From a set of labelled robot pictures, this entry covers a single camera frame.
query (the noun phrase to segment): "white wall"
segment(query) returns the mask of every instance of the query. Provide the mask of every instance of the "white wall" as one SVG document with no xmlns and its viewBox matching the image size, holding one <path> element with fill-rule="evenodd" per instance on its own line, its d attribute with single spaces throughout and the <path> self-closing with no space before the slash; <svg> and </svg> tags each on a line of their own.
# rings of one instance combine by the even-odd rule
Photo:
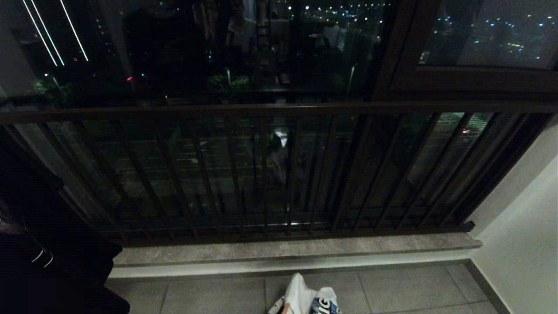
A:
<svg viewBox="0 0 558 314">
<path fill-rule="evenodd" d="M 557 154 L 554 120 L 471 216 L 470 257 L 515 314 L 558 313 Z"/>
</svg>

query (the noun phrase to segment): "metal railing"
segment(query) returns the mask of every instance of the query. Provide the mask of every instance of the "metal railing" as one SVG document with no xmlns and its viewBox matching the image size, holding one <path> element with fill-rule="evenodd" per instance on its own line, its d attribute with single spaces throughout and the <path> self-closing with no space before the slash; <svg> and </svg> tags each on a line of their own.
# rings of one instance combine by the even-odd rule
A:
<svg viewBox="0 0 558 314">
<path fill-rule="evenodd" d="M 469 231 L 469 215 L 555 111 L 264 104 L 12 112 L 0 122 L 65 180 L 61 195 L 81 219 L 144 244 Z"/>
</svg>

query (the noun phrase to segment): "floor tile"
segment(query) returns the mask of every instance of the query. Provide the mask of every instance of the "floor tile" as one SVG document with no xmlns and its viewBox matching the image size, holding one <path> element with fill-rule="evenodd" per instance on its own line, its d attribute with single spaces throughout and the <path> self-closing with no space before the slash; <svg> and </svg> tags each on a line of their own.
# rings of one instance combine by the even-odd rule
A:
<svg viewBox="0 0 558 314">
<path fill-rule="evenodd" d="M 339 309 L 344 314 L 370 314 L 366 295 L 360 285 L 357 273 L 331 273 L 304 275 L 306 285 L 314 290 L 332 287 L 337 296 Z M 291 276 L 266 278 L 266 307 L 269 310 L 283 295 L 291 281 Z"/>
<path fill-rule="evenodd" d="M 498 314 L 488 301 L 469 304 L 475 314 Z"/>
<path fill-rule="evenodd" d="M 463 305 L 465 298 L 445 267 L 360 272 L 373 313 Z"/>
<path fill-rule="evenodd" d="M 265 313 L 263 278 L 171 282 L 161 313 Z"/>
<path fill-rule="evenodd" d="M 427 308 L 424 310 L 397 312 L 397 314 L 474 314 L 468 305 L 455 305 L 436 308 Z"/>
<path fill-rule="evenodd" d="M 446 269 L 457 284 L 459 290 L 467 302 L 481 302 L 488 300 L 473 276 L 469 273 L 465 265 L 449 265 Z"/>
<path fill-rule="evenodd" d="M 161 312 L 169 283 L 109 280 L 105 286 L 130 303 L 131 314 L 154 314 Z"/>
</svg>

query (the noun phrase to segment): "gray tile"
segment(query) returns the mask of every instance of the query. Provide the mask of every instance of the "gray tile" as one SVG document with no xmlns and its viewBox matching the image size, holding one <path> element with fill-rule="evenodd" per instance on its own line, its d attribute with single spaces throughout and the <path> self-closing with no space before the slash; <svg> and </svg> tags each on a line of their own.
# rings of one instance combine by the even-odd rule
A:
<svg viewBox="0 0 558 314">
<path fill-rule="evenodd" d="M 370 314 L 366 295 L 357 273 L 330 273 L 303 275 L 306 285 L 314 290 L 332 287 L 337 296 L 339 309 L 344 314 Z M 291 276 L 266 278 L 266 308 L 269 310 L 283 295 Z"/>
<path fill-rule="evenodd" d="M 466 303 L 445 267 L 374 270 L 359 274 L 373 313 Z"/>
<path fill-rule="evenodd" d="M 473 276 L 469 273 L 465 265 L 449 265 L 446 269 L 461 290 L 467 302 L 480 302 L 488 300 Z"/>
<path fill-rule="evenodd" d="M 171 282 L 161 313 L 265 313 L 263 278 Z"/>
<path fill-rule="evenodd" d="M 427 308 L 424 310 L 398 312 L 398 314 L 473 314 L 468 305 Z"/>
<path fill-rule="evenodd" d="M 109 280 L 105 286 L 130 303 L 131 314 L 153 314 L 161 312 L 169 283 Z"/>
<path fill-rule="evenodd" d="M 492 304 L 488 301 L 469 304 L 475 314 L 498 314 Z"/>
</svg>

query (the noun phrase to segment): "stone ledge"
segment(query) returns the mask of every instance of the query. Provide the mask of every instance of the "stone ledge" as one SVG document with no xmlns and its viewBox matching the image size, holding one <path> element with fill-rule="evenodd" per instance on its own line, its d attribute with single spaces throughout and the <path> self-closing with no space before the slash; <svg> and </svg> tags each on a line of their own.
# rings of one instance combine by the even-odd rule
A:
<svg viewBox="0 0 558 314">
<path fill-rule="evenodd" d="M 362 256 L 476 249 L 482 246 L 465 232 L 449 234 L 353 237 L 227 244 L 124 248 L 114 267 L 228 263 L 293 258 Z"/>
</svg>

